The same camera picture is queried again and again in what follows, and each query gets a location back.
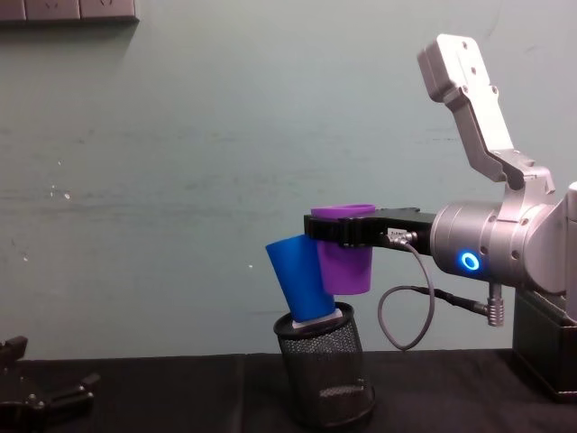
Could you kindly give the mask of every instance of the electrical outlet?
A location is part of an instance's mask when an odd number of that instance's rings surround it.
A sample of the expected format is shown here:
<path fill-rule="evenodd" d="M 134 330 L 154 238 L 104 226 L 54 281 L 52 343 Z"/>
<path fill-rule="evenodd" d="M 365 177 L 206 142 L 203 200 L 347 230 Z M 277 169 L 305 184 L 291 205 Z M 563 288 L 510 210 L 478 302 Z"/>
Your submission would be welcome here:
<path fill-rule="evenodd" d="M 88 20 L 136 20 L 134 0 L 80 0 L 80 13 Z"/>
<path fill-rule="evenodd" d="M 0 0 L 0 22 L 24 21 L 24 0 Z"/>
<path fill-rule="evenodd" d="M 26 0 L 26 16 L 28 21 L 79 20 L 80 4 L 78 0 Z"/>

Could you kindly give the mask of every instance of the plastic cup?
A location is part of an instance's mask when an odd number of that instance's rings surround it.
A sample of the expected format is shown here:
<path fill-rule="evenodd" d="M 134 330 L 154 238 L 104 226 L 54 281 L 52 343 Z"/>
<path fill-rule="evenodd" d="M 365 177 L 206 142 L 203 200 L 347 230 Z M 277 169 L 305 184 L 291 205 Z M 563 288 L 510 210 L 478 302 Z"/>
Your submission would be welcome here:
<path fill-rule="evenodd" d="M 374 212 L 374 205 L 314 207 L 313 217 L 339 219 Z M 323 287 L 331 295 L 359 295 L 371 289 L 372 248 L 344 248 L 332 242 L 316 243 Z"/>
<path fill-rule="evenodd" d="M 315 241 L 300 235 L 267 245 L 266 249 L 295 321 L 334 312 L 334 298 L 323 290 Z"/>

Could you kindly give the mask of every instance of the purple cup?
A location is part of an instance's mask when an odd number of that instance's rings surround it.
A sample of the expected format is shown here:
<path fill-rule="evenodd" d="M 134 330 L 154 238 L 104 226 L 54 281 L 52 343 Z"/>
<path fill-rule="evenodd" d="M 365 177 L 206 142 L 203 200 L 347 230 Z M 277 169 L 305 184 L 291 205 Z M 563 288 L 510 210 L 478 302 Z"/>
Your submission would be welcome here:
<path fill-rule="evenodd" d="M 339 219 L 369 214 L 374 205 L 314 207 L 313 217 Z M 371 289 L 372 248 L 343 248 L 325 241 L 316 243 L 323 287 L 330 295 L 359 295 Z"/>

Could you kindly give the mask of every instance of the gray cable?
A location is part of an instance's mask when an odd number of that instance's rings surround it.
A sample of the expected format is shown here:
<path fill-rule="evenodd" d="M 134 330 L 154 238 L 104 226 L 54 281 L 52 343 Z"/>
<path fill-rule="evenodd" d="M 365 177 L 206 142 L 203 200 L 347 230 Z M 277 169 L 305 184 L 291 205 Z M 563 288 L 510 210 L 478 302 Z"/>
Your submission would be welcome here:
<path fill-rule="evenodd" d="M 431 321 L 433 320 L 433 315 L 435 314 L 435 287 L 433 286 L 433 281 L 431 279 L 431 275 L 429 274 L 429 271 L 426 268 L 425 263 L 423 262 L 423 258 L 418 253 L 418 251 L 407 242 L 404 242 L 404 243 L 399 244 L 399 245 L 402 246 L 403 248 L 407 249 L 408 251 L 410 251 L 415 256 L 415 258 L 418 261 L 418 264 L 421 266 L 421 269 L 423 270 L 423 273 L 425 274 L 426 284 L 429 288 L 429 312 L 426 315 L 425 324 L 421 328 L 421 332 L 419 332 L 417 338 L 415 338 L 408 345 L 402 345 L 397 340 L 395 340 L 395 338 L 393 338 L 393 336 L 390 334 L 389 330 L 387 329 L 387 325 L 385 325 L 385 320 L 382 317 L 382 307 L 385 303 L 385 299 L 387 299 L 387 297 L 389 295 L 395 293 L 396 291 L 412 290 L 412 289 L 409 286 L 393 287 L 392 289 L 385 291 L 383 293 L 383 295 L 380 297 L 379 306 L 377 307 L 377 315 L 379 317 L 380 329 L 382 329 L 382 332 L 385 334 L 385 336 L 391 342 L 391 344 L 393 344 L 399 350 L 406 351 L 406 350 L 412 349 L 413 347 L 418 345 L 418 343 L 425 336 L 426 331 L 428 331 L 429 327 L 431 326 Z"/>

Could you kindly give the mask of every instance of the black tablecloth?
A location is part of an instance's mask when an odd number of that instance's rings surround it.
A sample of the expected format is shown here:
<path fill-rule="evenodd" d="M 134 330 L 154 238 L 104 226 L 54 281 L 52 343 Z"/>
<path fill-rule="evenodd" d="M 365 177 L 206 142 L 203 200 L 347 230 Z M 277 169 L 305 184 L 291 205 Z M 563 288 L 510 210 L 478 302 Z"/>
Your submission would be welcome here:
<path fill-rule="evenodd" d="M 507 350 L 368 353 L 377 404 L 366 432 L 577 432 L 577 405 L 552 402 Z M 306 431 L 288 413 L 279 355 L 22 363 L 45 388 L 91 372 L 102 382 L 82 432 Z"/>

